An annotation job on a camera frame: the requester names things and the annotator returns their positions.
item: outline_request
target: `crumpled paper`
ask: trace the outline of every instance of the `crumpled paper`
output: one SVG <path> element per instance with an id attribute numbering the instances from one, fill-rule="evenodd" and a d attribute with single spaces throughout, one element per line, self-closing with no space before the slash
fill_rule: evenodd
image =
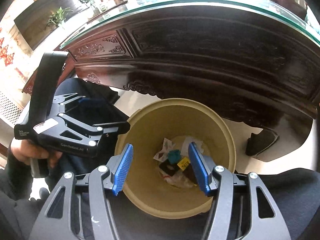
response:
<path id="1" fill-rule="evenodd" d="M 182 144 L 182 147 L 181 147 L 181 155 L 183 156 L 189 156 L 188 154 L 188 148 L 189 148 L 189 144 L 192 143 L 192 142 L 195 142 L 197 144 L 197 147 L 199 149 L 199 151 L 201 153 L 203 153 L 203 149 L 201 148 L 202 147 L 202 141 L 198 140 L 198 139 L 195 139 L 191 136 L 187 136 Z"/>
<path id="2" fill-rule="evenodd" d="M 173 150 L 175 144 L 172 141 L 164 138 L 162 150 L 153 157 L 155 160 L 160 161 L 163 163 L 168 158 L 168 153 Z"/>

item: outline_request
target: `metal screw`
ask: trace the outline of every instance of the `metal screw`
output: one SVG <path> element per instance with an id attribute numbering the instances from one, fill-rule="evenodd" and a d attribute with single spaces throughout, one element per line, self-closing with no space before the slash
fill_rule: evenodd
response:
<path id="1" fill-rule="evenodd" d="M 105 166 L 105 165 L 101 165 L 101 166 L 98 167 L 98 171 L 100 171 L 100 172 L 105 172 L 107 170 L 108 170 L 108 167 Z"/>
<path id="2" fill-rule="evenodd" d="M 250 172 L 249 176 L 251 179 L 256 179 L 258 177 L 258 174 L 255 172 Z"/>
<path id="3" fill-rule="evenodd" d="M 66 179 L 70 179 L 72 177 L 72 173 L 71 172 L 66 172 L 63 177 L 65 177 Z"/>
<path id="4" fill-rule="evenodd" d="M 224 171 L 224 167 L 221 165 L 218 165 L 214 168 L 217 172 L 223 172 Z"/>
<path id="5" fill-rule="evenodd" d="M 97 143 L 95 141 L 89 141 L 90 146 L 95 146 Z"/>

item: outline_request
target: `trash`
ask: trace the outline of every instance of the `trash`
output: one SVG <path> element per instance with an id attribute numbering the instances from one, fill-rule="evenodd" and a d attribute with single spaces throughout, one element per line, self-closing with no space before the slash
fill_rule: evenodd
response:
<path id="1" fill-rule="evenodd" d="M 184 176 L 186 176 L 188 179 L 192 181 L 195 185 L 198 185 L 195 173 L 193 172 L 193 168 L 191 163 L 185 168 L 185 170 L 182 172 Z"/>
<path id="2" fill-rule="evenodd" d="M 161 177 L 171 186 L 177 188 L 193 188 L 195 184 L 192 183 L 185 175 L 183 175 L 182 170 L 178 170 L 172 177 L 166 174 L 163 170 L 159 169 L 159 174 Z"/>
<path id="3" fill-rule="evenodd" d="M 183 156 L 187 156 L 188 157 L 188 148 L 189 148 L 189 144 L 192 143 L 192 142 L 195 142 L 198 146 L 198 149 L 201 153 L 203 153 L 203 149 L 201 148 L 202 146 L 202 141 L 198 140 L 198 139 L 195 139 L 191 136 L 187 136 L 182 144 L 182 147 L 181 147 L 181 155 Z"/>
<path id="4" fill-rule="evenodd" d="M 177 165 L 179 166 L 182 171 L 184 171 L 188 165 L 190 164 L 190 160 L 188 157 L 184 157 Z"/>
<path id="5" fill-rule="evenodd" d="M 159 168 L 170 177 L 172 177 L 178 170 L 180 170 L 177 164 L 171 164 L 169 160 L 165 160 L 163 163 L 161 163 L 159 165 Z"/>
<path id="6" fill-rule="evenodd" d="M 164 138 L 162 150 L 158 152 L 153 158 L 157 161 L 164 162 L 168 158 L 168 153 L 173 150 L 175 144 L 172 141 Z"/>
<path id="7" fill-rule="evenodd" d="M 202 141 L 191 136 L 185 137 L 184 140 L 182 138 L 182 141 L 180 151 L 179 149 L 173 149 L 175 144 L 165 138 L 162 150 L 153 158 L 161 162 L 158 167 L 159 174 L 168 184 L 177 188 L 192 188 L 197 185 L 197 181 L 190 160 L 186 157 L 188 156 L 188 147 L 191 142 L 195 142 L 201 153 L 204 150 L 201 148 Z"/>
<path id="8" fill-rule="evenodd" d="M 180 150 L 172 150 L 168 153 L 170 164 L 177 164 L 181 160 Z"/>

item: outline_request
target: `human hand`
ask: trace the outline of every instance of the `human hand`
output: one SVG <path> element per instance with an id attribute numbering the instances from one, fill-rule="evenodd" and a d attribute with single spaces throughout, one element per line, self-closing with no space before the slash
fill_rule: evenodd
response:
<path id="1" fill-rule="evenodd" d="M 17 140 L 13 138 L 11 142 L 11 151 L 20 162 L 30 165 L 30 158 L 48 159 L 48 165 L 54 168 L 62 156 L 62 152 L 54 151 L 49 153 L 39 145 L 35 145 L 30 140 Z"/>

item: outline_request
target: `glass tabletop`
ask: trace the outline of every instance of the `glass tabletop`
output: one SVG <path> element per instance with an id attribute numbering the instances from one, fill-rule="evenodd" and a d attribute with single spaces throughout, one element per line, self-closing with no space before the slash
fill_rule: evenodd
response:
<path id="1" fill-rule="evenodd" d="M 93 21 L 81 26 L 77 29 L 68 39 L 62 44 L 60 49 L 63 49 L 66 45 L 72 41 L 78 39 L 82 35 L 90 32 L 99 26 L 107 24 L 111 20 L 124 16 L 129 13 L 137 12 L 147 8 L 155 8 L 158 6 L 179 4 L 179 3 L 206 3 L 207 5 L 216 5 L 217 3 L 223 4 L 223 6 L 238 6 L 243 9 L 254 10 L 257 13 L 263 13 L 267 16 L 280 20 L 294 28 L 297 28 L 318 45 L 320 45 L 320 35 L 306 22 L 300 19 L 286 8 L 276 4 L 271 0 L 134 0 L 127 4 L 121 5 L 107 14 L 101 15 Z"/>

